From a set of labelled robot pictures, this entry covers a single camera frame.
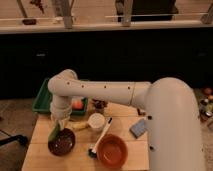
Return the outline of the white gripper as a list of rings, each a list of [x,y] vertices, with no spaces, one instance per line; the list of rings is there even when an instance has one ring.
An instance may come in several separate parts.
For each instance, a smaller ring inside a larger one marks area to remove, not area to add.
[[[53,125],[59,126],[60,130],[63,130],[67,126],[69,120],[70,120],[69,117],[57,119],[54,115],[51,115],[51,121],[53,122]]]

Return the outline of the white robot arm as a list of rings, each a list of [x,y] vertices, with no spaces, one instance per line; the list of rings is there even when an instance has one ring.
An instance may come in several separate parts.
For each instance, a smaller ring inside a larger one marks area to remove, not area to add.
[[[184,81],[166,77],[150,82],[83,81],[66,69],[49,79],[50,111],[57,120],[71,112],[73,96],[143,109],[148,115],[150,171],[206,171],[199,108]]]

